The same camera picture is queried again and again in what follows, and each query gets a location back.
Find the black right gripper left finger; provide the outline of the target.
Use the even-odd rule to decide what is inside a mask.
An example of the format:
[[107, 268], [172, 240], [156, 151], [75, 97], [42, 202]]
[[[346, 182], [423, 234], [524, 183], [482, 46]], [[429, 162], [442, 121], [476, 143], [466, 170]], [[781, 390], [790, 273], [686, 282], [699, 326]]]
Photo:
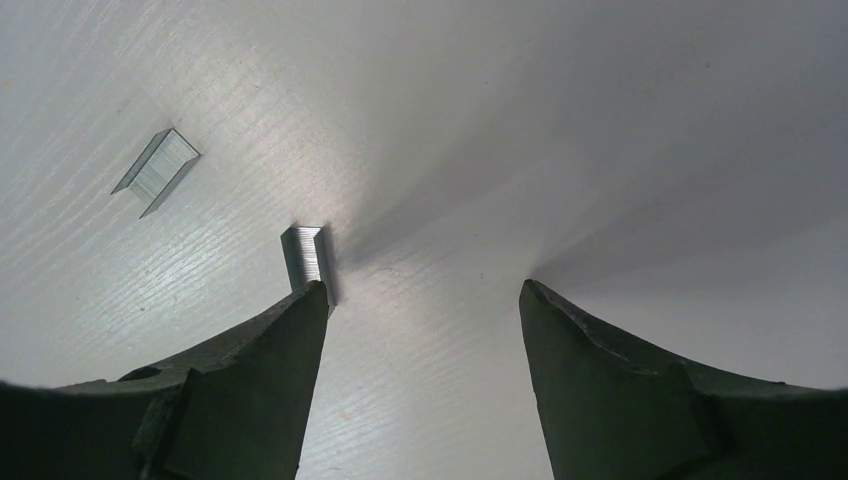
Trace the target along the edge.
[[312, 281], [115, 381], [1, 386], [5, 479], [292, 479], [329, 318]]

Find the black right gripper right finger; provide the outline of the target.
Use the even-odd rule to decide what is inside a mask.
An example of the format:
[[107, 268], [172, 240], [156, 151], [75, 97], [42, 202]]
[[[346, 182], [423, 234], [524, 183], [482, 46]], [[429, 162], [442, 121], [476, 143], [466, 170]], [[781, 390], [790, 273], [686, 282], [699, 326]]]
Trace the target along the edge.
[[847, 392], [677, 355], [528, 279], [519, 311], [557, 479], [843, 479]]

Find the silver staple strip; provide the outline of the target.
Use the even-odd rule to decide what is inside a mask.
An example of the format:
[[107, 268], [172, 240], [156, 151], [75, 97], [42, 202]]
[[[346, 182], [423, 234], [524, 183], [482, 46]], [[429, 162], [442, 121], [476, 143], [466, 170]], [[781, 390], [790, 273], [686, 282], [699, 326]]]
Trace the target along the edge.
[[110, 192], [129, 189], [145, 204], [140, 215], [155, 212], [201, 158], [201, 153], [176, 129], [156, 133]]
[[280, 240], [291, 290], [299, 290], [312, 281], [322, 282], [332, 315], [338, 305], [338, 293], [329, 229], [293, 224]]

